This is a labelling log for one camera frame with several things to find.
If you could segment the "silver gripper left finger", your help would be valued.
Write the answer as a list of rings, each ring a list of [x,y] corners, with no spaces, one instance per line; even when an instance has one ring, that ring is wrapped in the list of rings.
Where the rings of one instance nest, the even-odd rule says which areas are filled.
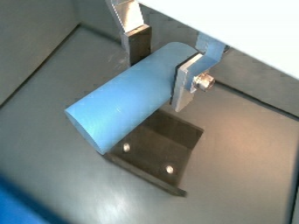
[[[105,2],[132,66],[150,54],[152,27],[145,24],[136,0],[105,0]]]

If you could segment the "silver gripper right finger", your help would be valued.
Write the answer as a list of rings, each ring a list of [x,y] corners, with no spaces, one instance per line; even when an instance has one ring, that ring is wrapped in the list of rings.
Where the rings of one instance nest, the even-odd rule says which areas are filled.
[[[225,44],[204,33],[198,33],[194,48],[197,52],[176,67],[170,105],[180,112],[192,101],[194,92],[206,92],[214,78],[209,69],[220,62]]]

